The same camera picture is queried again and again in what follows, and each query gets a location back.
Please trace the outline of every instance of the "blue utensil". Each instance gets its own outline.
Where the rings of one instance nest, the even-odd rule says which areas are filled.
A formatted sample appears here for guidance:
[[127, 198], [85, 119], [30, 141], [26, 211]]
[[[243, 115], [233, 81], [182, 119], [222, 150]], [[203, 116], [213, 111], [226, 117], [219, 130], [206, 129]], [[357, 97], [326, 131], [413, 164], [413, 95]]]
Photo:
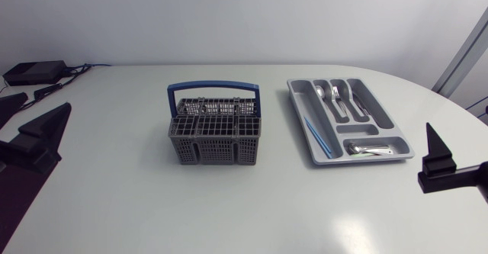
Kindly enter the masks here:
[[332, 158], [332, 151], [327, 146], [327, 143], [322, 139], [322, 137], [317, 133], [315, 128], [313, 128], [312, 124], [308, 121], [308, 119], [305, 117], [305, 122], [307, 123], [308, 128], [312, 132], [313, 136], [319, 142], [320, 147], [322, 147], [323, 152], [327, 155], [327, 158], [331, 159]]

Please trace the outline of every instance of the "spoon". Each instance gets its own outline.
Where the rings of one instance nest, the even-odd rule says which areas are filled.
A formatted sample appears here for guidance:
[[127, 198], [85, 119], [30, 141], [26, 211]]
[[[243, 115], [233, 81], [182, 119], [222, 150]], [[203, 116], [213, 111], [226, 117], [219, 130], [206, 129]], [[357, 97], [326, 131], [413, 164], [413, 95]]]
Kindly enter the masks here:
[[323, 91], [322, 86], [320, 85], [315, 85], [315, 89], [317, 90], [317, 94], [321, 97], [321, 99], [324, 99], [326, 97], [326, 92]]
[[393, 151], [388, 145], [357, 146], [351, 143], [349, 144], [349, 150], [354, 154], [373, 153], [377, 155], [393, 155]]

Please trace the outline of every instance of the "cutlery tray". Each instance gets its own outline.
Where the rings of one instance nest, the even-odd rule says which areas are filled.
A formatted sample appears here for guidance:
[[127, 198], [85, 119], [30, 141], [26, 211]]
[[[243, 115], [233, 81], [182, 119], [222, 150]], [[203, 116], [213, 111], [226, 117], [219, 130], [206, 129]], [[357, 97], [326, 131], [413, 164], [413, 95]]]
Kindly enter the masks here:
[[[402, 131], [360, 79], [289, 79], [287, 84], [315, 164], [386, 162], [415, 155]], [[317, 93], [317, 86], [325, 93], [323, 99]], [[335, 100], [333, 87], [337, 87], [347, 114]], [[320, 147], [305, 118], [330, 148], [330, 158]], [[351, 143], [357, 146], [388, 145], [393, 154], [352, 156], [348, 148]]]

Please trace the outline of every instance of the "gray plastic basket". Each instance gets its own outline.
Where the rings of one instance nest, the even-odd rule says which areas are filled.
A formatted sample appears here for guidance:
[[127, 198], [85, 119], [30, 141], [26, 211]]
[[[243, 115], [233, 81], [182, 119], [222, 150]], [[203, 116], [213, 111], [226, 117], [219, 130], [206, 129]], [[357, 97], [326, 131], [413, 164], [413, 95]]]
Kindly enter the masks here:
[[[174, 91], [225, 87], [255, 92], [255, 98], [183, 98]], [[198, 81], [168, 86], [172, 109], [169, 138], [181, 164], [255, 165], [261, 135], [259, 87], [243, 82]]]

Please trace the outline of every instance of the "table surface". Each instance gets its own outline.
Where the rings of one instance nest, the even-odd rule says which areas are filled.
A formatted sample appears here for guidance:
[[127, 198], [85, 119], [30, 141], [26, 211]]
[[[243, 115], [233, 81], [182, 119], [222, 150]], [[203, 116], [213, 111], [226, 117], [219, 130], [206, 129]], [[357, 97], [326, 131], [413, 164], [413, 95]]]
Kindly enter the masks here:
[[[286, 81], [334, 77], [362, 79], [416, 156], [313, 165]], [[201, 79], [260, 86], [255, 166], [179, 164], [167, 136], [166, 87]], [[235, 96], [203, 90], [179, 98]], [[479, 191], [424, 195], [417, 172], [428, 152], [426, 122], [459, 168], [486, 160], [488, 128], [406, 80], [347, 66], [98, 67], [14, 116], [0, 140], [66, 101], [72, 113], [59, 147], [63, 160], [4, 253], [486, 253], [488, 207]]]

